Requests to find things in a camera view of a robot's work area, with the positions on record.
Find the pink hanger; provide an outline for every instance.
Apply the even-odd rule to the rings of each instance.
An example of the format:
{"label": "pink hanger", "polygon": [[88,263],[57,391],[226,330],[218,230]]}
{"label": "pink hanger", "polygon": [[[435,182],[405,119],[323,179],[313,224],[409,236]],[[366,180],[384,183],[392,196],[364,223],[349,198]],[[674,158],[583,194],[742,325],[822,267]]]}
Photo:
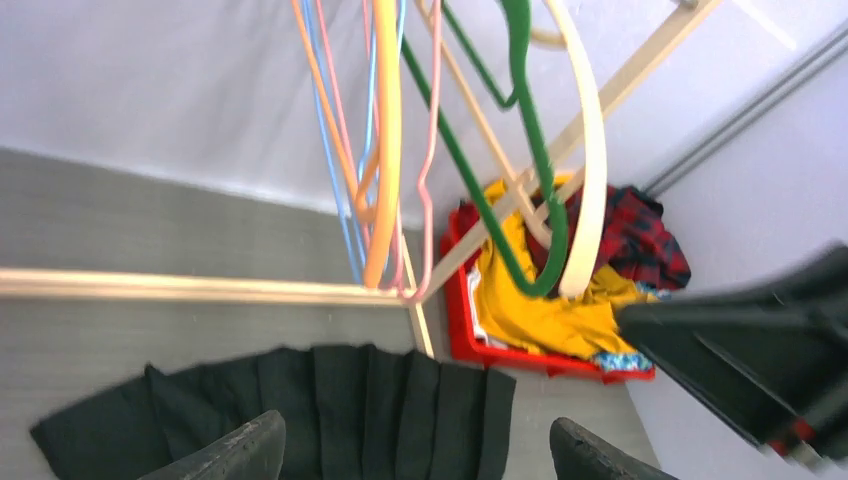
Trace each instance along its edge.
{"label": "pink hanger", "polygon": [[[421,171],[418,174],[418,196],[421,198],[421,205],[424,207],[424,253],[423,253],[423,269],[421,274],[421,282],[418,284],[418,289],[412,294],[406,295],[406,288],[403,282],[403,266],[395,271],[394,285],[398,289],[398,296],[404,300],[419,301],[424,297],[424,293],[430,286],[430,276],[433,272],[433,201],[430,198],[430,192],[427,191],[427,174],[430,172],[430,166],[433,164],[433,157],[436,154],[436,134],[438,133],[439,119],[439,92],[441,91],[442,79],[442,0],[433,2],[433,89],[430,92],[430,129],[427,138],[427,155],[424,158],[424,164],[421,166]],[[400,212],[398,212],[398,225],[395,231],[394,243],[395,250],[401,254],[403,249],[402,236],[400,230]]]}
{"label": "pink hanger", "polygon": [[[341,95],[339,94],[338,82],[336,79],[335,65],[333,62],[333,54],[332,48],[330,47],[330,39],[327,34],[327,27],[324,22],[324,10],[322,8],[321,0],[315,1],[317,11],[318,11],[318,23],[321,30],[321,36],[324,42],[324,49],[327,54],[327,65],[328,71],[330,74],[330,83],[333,90],[333,97],[336,102],[336,106],[339,114],[339,126],[342,132],[342,141],[344,143],[345,153],[347,153],[348,159],[353,163],[352,160],[352,149],[350,148],[350,137],[347,133],[347,124],[345,122],[344,109],[341,103]],[[370,55],[370,25],[368,22],[368,5],[367,0],[363,0],[362,2],[362,18],[365,26],[365,54],[366,58]],[[395,275],[392,279],[391,286],[395,287],[398,291],[398,295],[404,300],[420,300],[424,293],[427,291],[427,288],[430,285],[430,277],[433,270],[433,201],[430,198],[430,193],[427,191],[427,174],[430,172],[430,167],[433,164],[433,157],[436,153],[436,135],[438,133],[438,113],[439,113],[439,93],[441,91],[441,40],[442,40],[442,28],[441,28],[441,1],[437,0],[433,5],[433,87],[430,94],[430,125],[429,125],[429,135],[427,140],[427,154],[424,159],[424,164],[421,167],[421,170],[418,174],[418,182],[416,184],[416,188],[418,190],[418,195],[421,199],[421,204],[424,207],[424,245],[423,245],[423,268],[424,271],[421,275],[421,282],[418,285],[418,288],[412,295],[406,294],[406,286],[403,281],[403,273],[404,273],[404,251],[403,251],[403,230],[402,230],[402,221],[400,214],[400,205],[398,205],[398,213],[397,218],[395,220],[395,231],[393,235],[393,250],[395,257]],[[375,109],[374,112],[374,125],[375,131],[379,135],[379,117],[377,115],[377,105],[376,100],[372,108]],[[363,226],[363,238],[368,242],[368,234],[367,228]]]}
{"label": "pink hanger", "polygon": [[[344,115],[344,106],[342,105],[342,97],[339,94],[339,84],[336,81],[336,67],[335,62],[333,61],[333,49],[330,46],[330,36],[327,34],[327,25],[324,23],[324,8],[321,4],[321,0],[315,0],[315,7],[318,11],[318,26],[321,30],[321,38],[324,42],[324,51],[327,55],[327,71],[330,73],[330,85],[333,90],[333,99],[336,103],[336,109],[338,111],[339,117],[339,130],[341,131],[342,143],[344,145],[345,154],[347,154],[347,160],[350,164],[351,168],[356,171],[356,166],[353,163],[353,150],[350,148],[350,137],[347,133],[347,122],[345,121]],[[365,242],[365,248],[368,248],[368,244],[371,241],[371,235],[368,232],[368,228],[365,225],[358,225],[358,227],[362,230],[362,240]]]}

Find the drying rack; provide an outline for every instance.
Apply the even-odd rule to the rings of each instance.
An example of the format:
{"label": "drying rack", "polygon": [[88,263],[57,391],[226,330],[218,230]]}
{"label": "drying rack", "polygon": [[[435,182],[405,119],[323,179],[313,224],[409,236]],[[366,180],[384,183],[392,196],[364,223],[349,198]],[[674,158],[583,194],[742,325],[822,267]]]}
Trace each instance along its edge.
{"label": "drying rack", "polygon": [[[597,91],[600,113],[604,118],[621,105],[628,95],[715,10],[721,0],[680,1],[679,3],[675,11],[630,56],[606,85]],[[417,0],[416,7],[427,21],[429,10],[424,0]],[[565,48],[560,37],[549,33],[534,31],[533,40],[551,48]],[[455,63],[444,43],[442,43],[442,52],[448,62]],[[453,73],[458,83],[464,83],[461,73],[458,71]],[[583,135],[584,117],[578,115],[549,144],[547,150],[551,163],[555,166],[568,158],[579,146]],[[533,173],[532,169],[527,169],[512,180],[520,189],[533,191],[539,187],[539,180]],[[567,198],[580,187],[579,182],[583,181],[584,174],[585,167],[576,172],[574,178],[577,183],[567,184],[560,190],[558,193],[561,199]],[[515,197],[505,195],[494,205],[493,211],[497,219],[503,221],[519,207]],[[546,210],[543,205],[533,214],[541,222],[547,216]],[[429,286],[423,295],[413,301],[401,298],[397,289],[381,290],[356,284],[24,268],[0,268],[0,297],[406,308],[409,310],[417,348],[432,357],[433,346],[422,305],[441,288],[475,250],[480,248],[487,238],[486,227],[478,221],[433,267]],[[405,296],[409,297],[416,290],[416,281],[406,241],[402,235],[400,240],[403,246],[403,263],[408,285]]]}

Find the clothing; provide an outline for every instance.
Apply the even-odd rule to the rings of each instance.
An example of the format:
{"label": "clothing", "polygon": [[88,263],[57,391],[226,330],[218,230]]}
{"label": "clothing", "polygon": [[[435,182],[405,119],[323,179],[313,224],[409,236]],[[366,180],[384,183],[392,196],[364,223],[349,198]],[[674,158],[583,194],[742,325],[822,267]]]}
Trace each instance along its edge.
{"label": "clothing", "polygon": [[480,317],[477,315],[477,302],[474,300],[474,295],[477,293],[477,287],[480,286],[480,271],[474,266],[465,276],[466,284],[468,285],[468,307],[471,310],[471,330],[474,334],[474,339],[483,342],[483,345],[501,349],[507,349],[509,346],[500,340],[489,335],[480,325]]}
{"label": "clothing", "polygon": [[601,352],[592,357],[592,363],[604,372],[646,372],[654,363],[641,353]]}
{"label": "clothing", "polygon": [[671,290],[657,290],[651,286],[645,285],[644,283],[636,282],[636,287],[638,287],[639,290],[645,293],[650,293],[651,295],[657,297],[657,300],[661,300],[663,302],[670,300],[672,296]]}
{"label": "clothing", "polygon": [[148,365],[31,434],[60,479],[135,479],[277,410],[287,429],[281,478],[496,480],[514,390],[497,370],[415,351],[280,348],[171,375]]}
{"label": "clothing", "polygon": [[[569,238],[574,238],[580,214],[582,189],[569,198]],[[532,198],[536,206],[540,196]],[[657,290],[684,288],[692,272],[674,236],[665,229],[661,217],[663,206],[635,187],[607,187],[604,229],[595,260],[595,271],[609,265],[624,278],[643,283]],[[541,271],[548,260],[548,251],[526,230],[525,239],[533,265]],[[551,293],[559,295],[559,281]]]}
{"label": "clothing", "polygon": [[[504,191],[503,182],[487,188],[487,201],[494,203]],[[521,215],[511,215],[502,228],[525,275],[534,277]],[[475,304],[480,325],[492,337],[530,353],[554,351],[584,360],[591,360],[599,352],[634,352],[618,336],[613,309],[655,300],[635,282],[621,277],[612,267],[603,266],[592,276],[586,291],[574,300],[530,298],[515,286],[491,239],[480,250],[477,268],[481,279]]]}

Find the green hanger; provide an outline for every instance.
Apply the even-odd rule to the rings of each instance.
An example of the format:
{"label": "green hanger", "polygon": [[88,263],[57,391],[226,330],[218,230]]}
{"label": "green hanger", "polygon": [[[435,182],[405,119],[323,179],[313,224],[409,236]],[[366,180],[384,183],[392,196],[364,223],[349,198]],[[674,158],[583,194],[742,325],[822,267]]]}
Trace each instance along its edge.
{"label": "green hanger", "polygon": [[[533,98],[530,95],[527,84],[525,61],[530,45],[530,3],[528,0],[501,0],[501,3],[504,8],[509,31],[509,64],[514,87],[510,99],[515,97],[518,102],[524,129],[530,142],[530,150],[533,153],[533,163],[539,178],[542,197],[550,210],[552,230],[551,248],[545,268],[538,275],[534,283],[530,283],[524,276],[524,272],[521,270],[521,266],[514,252],[509,247],[500,222],[488,202],[486,202],[483,189],[477,183],[474,172],[465,154],[462,152],[450,125],[448,125],[441,108],[439,109],[438,126],[445,146],[453,157],[459,174],[471,194],[471,200],[480,212],[480,217],[489,230],[498,252],[504,259],[504,263],[516,287],[525,295],[541,297],[550,292],[565,265],[568,250],[568,218],[566,216],[565,206],[556,197],[554,174],[551,169],[547,150],[545,149],[545,139],[539,127]],[[401,53],[415,80],[415,84],[418,86],[421,96],[426,102],[430,97],[430,85],[427,83],[424,72],[421,70],[415,55],[412,53],[412,49],[405,39],[401,45]],[[510,99],[506,99],[503,103],[508,103]]]}
{"label": "green hanger", "polygon": [[489,90],[489,94],[495,99],[495,103],[501,108],[501,110],[506,110],[515,105],[515,102],[518,100],[516,89],[512,89],[512,93],[509,94],[509,97],[506,97],[503,93],[501,93],[497,83],[495,83],[495,78],[492,76],[492,73],[489,72],[489,69],[483,64],[483,59],[480,58],[477,50],[475,50],[474,46],[471,45],[471,40],[468,39],[468,36],[459,25],[459,22],[456,21],[456,17],[453,15],[453,10],[451,10],[444,2],[442,2],[442,13],[444,14],[445,20],[447,20],[451,30],[453,30],[453,34],[456,35],[456,39],[459,40],[459,45],[462,47],[462,51],[468,55],[468,59],[471,60],[471,64],[474,65],[474,69],[477,70],[477,74],[480,75],[480,79],[483,80],[483,84],[486,85],[486,89]]}

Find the yellow cloth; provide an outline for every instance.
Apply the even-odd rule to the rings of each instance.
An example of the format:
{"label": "yellow cloth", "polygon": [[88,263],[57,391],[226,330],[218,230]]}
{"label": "yellow cloth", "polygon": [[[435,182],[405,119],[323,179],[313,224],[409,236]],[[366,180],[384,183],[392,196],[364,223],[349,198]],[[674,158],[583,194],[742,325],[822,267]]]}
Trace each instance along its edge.
{"label": "yellow cloth", "polygon": [[[557,177],[557,184],[567,179]],[[504,182],[496,182],[486,189],[486,200],[493,204],[505,192]],[[534,280],[521,214],[514,213],[502,228],[524,274]],[[588,360],[599,352],[634,352],[618,336],[613,309],[656,300],[608,265],[595,272],[589,287],[576,299],[527,297],[515,286],[491,238],[483,244],[477,268],[482,279],[474,301],[480,326],[492,337],[531,353],[556,351]]]}

